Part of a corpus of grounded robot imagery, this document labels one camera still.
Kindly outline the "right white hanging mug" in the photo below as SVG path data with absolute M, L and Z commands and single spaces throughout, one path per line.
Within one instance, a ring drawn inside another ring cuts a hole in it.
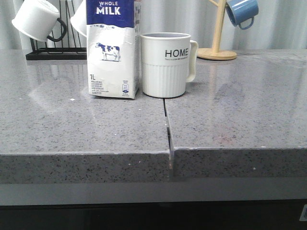
M 86 0 L 83 0 L 75 14 L 70 18 L 73 28 L 86 37 Z

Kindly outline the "white blue milk carton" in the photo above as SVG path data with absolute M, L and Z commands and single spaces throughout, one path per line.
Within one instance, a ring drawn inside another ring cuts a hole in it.
M 140 0 L 86 1 L 88 92 L 134 99 L 140 76 Z

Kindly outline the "white hanging mug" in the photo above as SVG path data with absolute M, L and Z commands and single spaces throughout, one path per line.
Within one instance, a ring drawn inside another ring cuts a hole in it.
M 50 34 L 57 22 L 63 31 L 59 38 L 54 38 Z M 59 10 L 47 0 L 25 0 L 12 19 L 12 24 L 21 33 L 40 42 L 58 42 L 67 33 L 67 26 L 60 18 Z
M 70 18 L 73 28 L 86 37 L 86 0 L 83 0 L 75 14 Z

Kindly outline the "wooden mug tree stand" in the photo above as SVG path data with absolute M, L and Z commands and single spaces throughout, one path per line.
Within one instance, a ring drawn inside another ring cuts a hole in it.
M 218 10 L 216 13 L 216 21 L 215 21 L 215 29 L 212 41 L 211 48 L 199 48 L 197 52 L 197 57 L 207 60 L 218 60 L 218 61 L 225 61 L 225 60 L 233 60 L 236 59 L 237 53 L 230 50 L 221 50 L 220 43 L 221 43 L 221 35 L 224 23 L 224 15 L 225 15 L 225 8 L 226 8 L 226 0 L 219 0 L 215 2 L 214 0 L 210 0 L 212 4 L 217 6 Z

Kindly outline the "cream HOME cup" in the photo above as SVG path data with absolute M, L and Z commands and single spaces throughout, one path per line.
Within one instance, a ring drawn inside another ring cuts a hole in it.
M 198 43 L 185 33 L 141 35 L 142 91 L 156 98 L 174 98 L 196 77 Z

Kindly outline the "left white hanging mug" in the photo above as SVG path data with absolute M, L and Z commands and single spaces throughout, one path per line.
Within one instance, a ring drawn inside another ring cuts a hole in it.
M 50 34 L 57 22 L 63 31 L 59 38 L 54 38 Z M 58 42 L 67 33 L 67 26 L 60 18 L 59 10 L 47 0 L 25 0 L 12 19 L 12 24 L 21 33 L 40 42 Z

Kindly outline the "blue enamel mug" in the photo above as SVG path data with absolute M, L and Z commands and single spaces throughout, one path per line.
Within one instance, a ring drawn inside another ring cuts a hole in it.
M 234 27 L 247 30 L 254 24 L 254 17 L 259 13 L 257 0 L 227 0 L 226 12 Z

